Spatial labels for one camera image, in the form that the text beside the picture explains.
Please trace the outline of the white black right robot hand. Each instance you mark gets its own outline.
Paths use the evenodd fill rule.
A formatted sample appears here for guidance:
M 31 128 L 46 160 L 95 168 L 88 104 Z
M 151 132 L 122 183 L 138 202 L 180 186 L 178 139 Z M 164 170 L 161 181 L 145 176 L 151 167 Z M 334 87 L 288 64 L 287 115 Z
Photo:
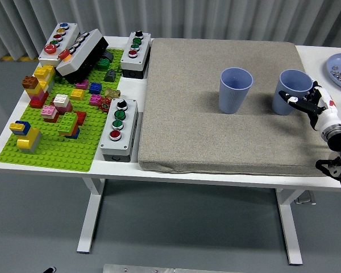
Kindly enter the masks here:
M 279 96 L 291 107 L 304 112 L 310 119 L 310 124 L 322 137 L 341 133 L 341 119 L 338 117 L 336 104 L 327 90 L 317 81 L 303 98 L 298 98 L 290 92 L 279 91 Z

